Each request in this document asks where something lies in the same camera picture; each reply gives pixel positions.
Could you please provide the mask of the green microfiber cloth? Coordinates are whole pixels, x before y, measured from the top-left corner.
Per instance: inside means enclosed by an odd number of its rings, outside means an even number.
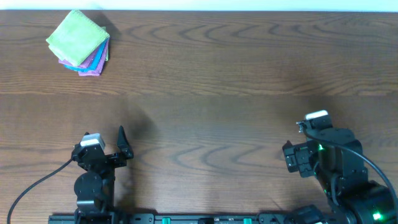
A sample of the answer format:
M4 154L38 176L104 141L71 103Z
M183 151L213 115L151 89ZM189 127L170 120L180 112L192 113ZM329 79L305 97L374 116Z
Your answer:
M79 10L70 11L46 39L49 49L61 60L79 66L110 35Z

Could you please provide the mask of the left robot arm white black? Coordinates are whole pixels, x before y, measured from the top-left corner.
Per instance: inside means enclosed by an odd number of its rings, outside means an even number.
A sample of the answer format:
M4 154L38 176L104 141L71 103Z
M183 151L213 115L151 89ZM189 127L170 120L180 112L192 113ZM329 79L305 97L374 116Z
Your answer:
M75 223L129 223L130 216L114 206L115 169L134 157L122 126L116 145L118 152L105 154L101 135L86 133L74 146L71 159L85 170L74 185Z

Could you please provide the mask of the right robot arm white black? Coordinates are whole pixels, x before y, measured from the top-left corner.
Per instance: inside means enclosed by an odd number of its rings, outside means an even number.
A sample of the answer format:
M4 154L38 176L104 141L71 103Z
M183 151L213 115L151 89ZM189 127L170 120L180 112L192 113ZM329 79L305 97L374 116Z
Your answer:
M282 151L290 173L319 182L337 223L397 223L397 194L382 170L363 154L350 129L328 118L303 120L306 141L286 142Z

